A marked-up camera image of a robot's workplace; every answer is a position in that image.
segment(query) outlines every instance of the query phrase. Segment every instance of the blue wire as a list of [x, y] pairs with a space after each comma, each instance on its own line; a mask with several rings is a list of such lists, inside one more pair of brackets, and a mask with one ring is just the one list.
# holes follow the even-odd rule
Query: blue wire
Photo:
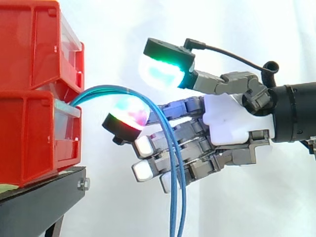
[[[185, 181], [185, 173], [184, 173], [184, 168], [183, 168], [183, 161], [181, 158], [181, 153], [180, 153], [180, 149], [178, 146], [178, 143], [175, 139], [173, 130], [168, 122], [168, 120], [166, 119], [166, 117], [164, 116], [164, 114], [162, 113], [162, 111], [151, 101], [149, 100], [147, 97], [139, 94], [136, 91], [133, 90], [129, 90], [125, 87], [120, 87], [120, 86], [96, 86], [93, 87], [85, 92], [83, 92], [81, 95], [79, 95], [78, 97], [76, 97], [76, 99], [71, 103], [71, 105], [76, 106], [79, 103], [83, 103], [84, 101], [90, 100], [92, 98], [101, 96], [101, 95], [106, 95], [106, 94], [131, 94], [134, 96], [137, 96], [139, 98], [141, 98], [143, 101], [145, 101], [150, 107], [151, 109], [154, 111], [154, 113], [157, 115], [162, 127], [164, 130], [166, 130], [167, 132], [165, 132], [165, 136], [167, 141], [170, 139], [169, 135], [171, 134], [171, 140], [174, 144], [175, 147], [175, 151], [176, 151], [176, 156], [178, 158], [178, 162], [179, 162], [179, 169], [180, 169], [180, 176], [181, 176], [181, 190], [182, 190], [182, 212], [181, 212], [181, 220], [180, 220], [180, 225], [179, 225], [179, 231], [178, 231], [178, 237], [182, 236], [183, 233], [183, 228], [184, 228], [184, 223], [185, 223], [185, 216], [186, 216], [186, 181]], [[173, 149], [172, 146], [169, 146], [169, 152], [170, 152], [170, 162], [172, 162], [172, 160], [174, 161], [174, 153], [173, 153]], [[170, 236], [174, 236], [175, 233], [175, 221], [173, 221], [176, 218], [176, 206], [173, 206], [174, 200], [172, 197], [174, 197], [173, 195], [173, 189], [176, 189], [176, 177], [173, 177], [173, 174], [175, 176], [175, 171], [173, 170], [173, 166], [171, 166], [171, 208], [170, 208]]]

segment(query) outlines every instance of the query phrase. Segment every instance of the green led light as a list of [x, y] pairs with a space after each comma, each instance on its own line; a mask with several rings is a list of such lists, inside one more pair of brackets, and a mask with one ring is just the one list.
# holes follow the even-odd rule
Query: green led light
[[158, 89], [176, 88], [184, 77], [184, 72], [178, 66], [145, 55], [141, 59], [139, 73], [148, 85]]

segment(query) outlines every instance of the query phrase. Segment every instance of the white wall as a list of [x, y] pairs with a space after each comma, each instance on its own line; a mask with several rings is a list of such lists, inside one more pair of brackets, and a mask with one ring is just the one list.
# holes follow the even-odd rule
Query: white wall
[[[86, 88], [124, 85], [156, 103], [192, 93], [163, 93], [142, 82], [138, 60], [148, 37], [174, 44], [194, 38], [261, 65], [275, 60], [280, 64], [279, 85], [312, 81], [314, 18], [311, 6], [299, 2], [60, 0], [65, 17], [85, 43]], [[216, 75], [250, 70], [213, 52], [197, 52], [196, 68]], [[158, 180], [136, 183], [130, 169], [137, 162], [132, 148], [114, 145], [112, 135], [101, 127], [114, 101], [106, 97], [82, 106], [81, 164], [87, 166], [91, 189], [67, 213], [62, 237], [168, 236], [170, 197], [162, 193]], [[226, 167], [188, 187], [184, 236], [315, 235], [313, 157], [300, 144], [278, 144], [259, 151], [257, 158], [257, 165]]]

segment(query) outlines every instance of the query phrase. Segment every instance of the red plastic drawer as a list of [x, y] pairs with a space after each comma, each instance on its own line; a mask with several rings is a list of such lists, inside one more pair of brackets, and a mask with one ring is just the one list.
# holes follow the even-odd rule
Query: red plastic drawer
[[49, 90], [69, 102], [84, 87], [83, 44], [54, 0], [0, 0], [0, 90]]
[[24, 186], [80, 162], [81, 111], [48, 91], [0, 91], [0, 184]]

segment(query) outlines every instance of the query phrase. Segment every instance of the black shelf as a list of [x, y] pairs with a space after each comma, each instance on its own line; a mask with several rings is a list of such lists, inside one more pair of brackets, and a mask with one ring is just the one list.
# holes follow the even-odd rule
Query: black shelf
[[38, 237], [60, 225], [64, 214], [85, 195], [78, 182], [85, 167], [22, 189], [0, 194], [0, 237]]

